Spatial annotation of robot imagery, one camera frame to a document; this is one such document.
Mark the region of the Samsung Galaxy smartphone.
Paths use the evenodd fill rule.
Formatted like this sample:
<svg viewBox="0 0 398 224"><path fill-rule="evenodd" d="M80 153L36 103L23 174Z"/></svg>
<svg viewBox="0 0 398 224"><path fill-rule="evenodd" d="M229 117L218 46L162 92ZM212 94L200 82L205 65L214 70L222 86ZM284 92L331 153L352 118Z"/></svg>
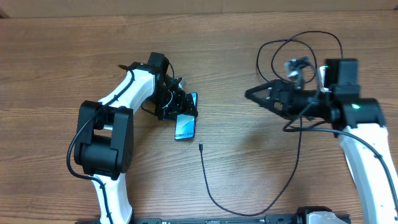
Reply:
<svg viewBox="0 0 398 224"><path fill-rule="evenodd" d="M175 140L184 141L195 137L196 118L179 114L175 124Z"/></svg>

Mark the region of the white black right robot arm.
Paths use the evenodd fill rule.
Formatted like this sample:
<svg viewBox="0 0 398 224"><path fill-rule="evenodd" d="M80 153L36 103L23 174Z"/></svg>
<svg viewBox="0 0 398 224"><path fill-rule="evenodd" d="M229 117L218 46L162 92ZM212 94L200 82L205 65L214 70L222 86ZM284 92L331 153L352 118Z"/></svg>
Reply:
<svg viewBox="0 0 398 224"><path fill-rule="evenodd" d="M304 61L287 62L291 82L272 80L245 92L247 99L288 120L285 132L330 132L353 177L365 223L397 223L397 171L379 102L361 97L358 61L327 59L316 90L305 90Z"/></svg>

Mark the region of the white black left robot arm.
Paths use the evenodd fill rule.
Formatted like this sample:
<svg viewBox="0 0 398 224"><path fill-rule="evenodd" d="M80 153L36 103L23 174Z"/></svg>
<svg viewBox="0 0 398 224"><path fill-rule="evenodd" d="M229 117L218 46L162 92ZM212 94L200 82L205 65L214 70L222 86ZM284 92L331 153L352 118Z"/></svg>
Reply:
<svg viewBox="0 0 398 224"><path fill-rule="evenodd" d="M134 147L134 114L150 101L151 115L175 122L175 140L195 137L198 117L195 92L186 93L185 80L169 75L169 59L152 52L146 63L126 66L124 80L99 101L84 101L76 134L68 147L66 165L74 177L90 180L96 190L100 217L95 223L134 223L126 173Z"/></svg>

